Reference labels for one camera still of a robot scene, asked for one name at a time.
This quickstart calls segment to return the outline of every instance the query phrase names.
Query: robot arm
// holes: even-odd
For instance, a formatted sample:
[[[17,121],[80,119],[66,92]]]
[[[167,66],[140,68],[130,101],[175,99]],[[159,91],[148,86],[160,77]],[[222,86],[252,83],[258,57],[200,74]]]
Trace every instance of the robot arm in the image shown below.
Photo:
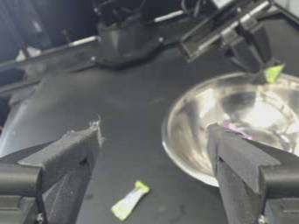
[[[95,124],[0,159],[0,223],[76,223],[100,144]]]
[[[299,157],[208,127],[208,153],[230,224],[299,223]]]

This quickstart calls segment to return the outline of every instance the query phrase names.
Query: green object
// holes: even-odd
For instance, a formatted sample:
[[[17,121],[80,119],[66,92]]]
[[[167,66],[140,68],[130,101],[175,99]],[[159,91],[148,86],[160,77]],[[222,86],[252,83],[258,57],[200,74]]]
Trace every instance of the green object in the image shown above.
[[[268,83],[275,83],[278,78],[280,77],[280,74],[286,68],[286,64],[271,66],[268,69],[266,69],[266,81]]]
[[[112,213],[124,221],[132,213],[139,200],[150,193],[150,187],[142,182],[135,182],[135,189],[131,193],[112,206]]]

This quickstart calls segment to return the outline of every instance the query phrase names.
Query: purple object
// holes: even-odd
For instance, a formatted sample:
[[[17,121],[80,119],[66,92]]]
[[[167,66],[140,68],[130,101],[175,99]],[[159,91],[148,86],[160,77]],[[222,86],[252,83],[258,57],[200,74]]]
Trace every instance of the purple object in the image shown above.
[[[240,130],[232,123],[224,122],[224,128],[240,133],[246,139],[254,140],[254,137],[247,135],[247,133],[243,130]]]

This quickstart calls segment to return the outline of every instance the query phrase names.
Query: metal bowl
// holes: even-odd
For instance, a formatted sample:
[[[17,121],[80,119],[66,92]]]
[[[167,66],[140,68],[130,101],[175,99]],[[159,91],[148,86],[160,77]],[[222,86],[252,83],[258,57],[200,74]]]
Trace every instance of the metal bowl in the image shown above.
[[[208,80],[174,104],[163,123],[163,147],[178,166],[218,186],[207,154],[206,129],[228,125],[252,139],[299,155],[299,79],[252,85],[243,73]]]

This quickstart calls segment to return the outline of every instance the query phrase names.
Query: black table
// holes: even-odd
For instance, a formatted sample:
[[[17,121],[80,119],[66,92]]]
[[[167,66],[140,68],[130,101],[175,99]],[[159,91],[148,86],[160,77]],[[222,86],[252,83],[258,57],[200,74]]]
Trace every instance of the black table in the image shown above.
[[[266,22],[275,56],[286,72],[299,74],[299,32],[286,20]],[[56,73],[9,115],[1,136],[1,156],[58,139],[68,130],[102,120],[106,143],[78,223],[120,223],[111,207],[136,180],[151,193],[127,223],[227,223],[219,190],[191,178],[162,146],[162,123],[175,99],[200,81],[234,72],[218,50],[190,65],[178,49],[142,66],[111,72],[90,69]]]

